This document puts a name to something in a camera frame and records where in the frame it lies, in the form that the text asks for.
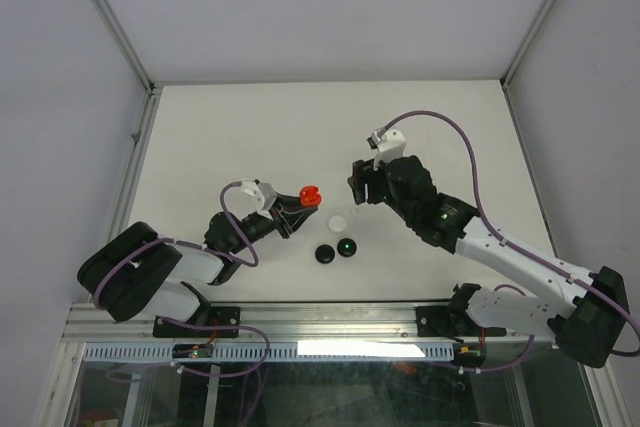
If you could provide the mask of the orange earbud case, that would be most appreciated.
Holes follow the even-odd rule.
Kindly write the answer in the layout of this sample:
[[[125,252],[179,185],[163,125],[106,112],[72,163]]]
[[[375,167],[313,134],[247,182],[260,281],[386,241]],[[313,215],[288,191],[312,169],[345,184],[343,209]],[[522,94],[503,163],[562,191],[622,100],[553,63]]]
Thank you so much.
[[[322,196],[317,186],[303,187],[299,192],[300,205],[305,208],[318,207],[322,202]]]

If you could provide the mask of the white earbud case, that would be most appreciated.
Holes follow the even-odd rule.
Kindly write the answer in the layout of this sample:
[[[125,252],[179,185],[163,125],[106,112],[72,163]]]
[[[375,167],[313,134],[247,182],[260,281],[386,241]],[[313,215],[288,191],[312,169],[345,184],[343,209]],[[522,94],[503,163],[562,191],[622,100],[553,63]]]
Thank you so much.
[[[327,228],[334,234],[340,234],[346,230],[347,221],[341,215],[332,215],[327,219]]]

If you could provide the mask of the black earbud case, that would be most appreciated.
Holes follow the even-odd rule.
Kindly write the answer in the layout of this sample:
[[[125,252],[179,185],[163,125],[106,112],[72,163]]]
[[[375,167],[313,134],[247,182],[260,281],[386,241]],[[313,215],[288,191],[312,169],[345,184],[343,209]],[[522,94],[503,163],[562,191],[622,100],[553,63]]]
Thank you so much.
[[[321,244],[315,249],[314,256],[318,263],[327,265],[334,261],[336,252],[331,245]]]
[[[353,239],[344,237],[338,241],[336,250],[340,256],[349,258],[356,254],[357,244]]]

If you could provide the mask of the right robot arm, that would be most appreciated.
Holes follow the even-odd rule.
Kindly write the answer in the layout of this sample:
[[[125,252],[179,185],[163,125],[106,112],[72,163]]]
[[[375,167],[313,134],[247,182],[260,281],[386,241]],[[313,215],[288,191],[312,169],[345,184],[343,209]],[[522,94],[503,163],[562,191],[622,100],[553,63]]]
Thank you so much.
[[[476,261],[527,290],[502,294],[478,284],[455,288],[448,325],[459,334],[503,328],[550,338],[573,360],[604,366],[626,323],[623,277],[603,266],[594,272],[517,244],[485,224],[479,210],[438,191],[415,156],[389,163],[357,160],[347,183],[356,204],[383,203],[420,240]]]

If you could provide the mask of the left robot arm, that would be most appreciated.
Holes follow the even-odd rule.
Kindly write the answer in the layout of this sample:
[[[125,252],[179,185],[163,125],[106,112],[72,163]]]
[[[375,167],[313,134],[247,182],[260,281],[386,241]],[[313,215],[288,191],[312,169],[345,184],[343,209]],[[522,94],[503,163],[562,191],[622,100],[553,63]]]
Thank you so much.
[[[221,211],[209,221],[203,242],[162,236],[139,221],[90,256],[77,281],[116,322],[150,312],[172,317],[184,333],[198,335],[208,327],[210,313],[208,300],[193,284],[219,286],[239,267],[257,267],[255,244],[274,232],[290,238],[321,202],[315,186],[290,196],[266,183],[231,183],[220,194]]]

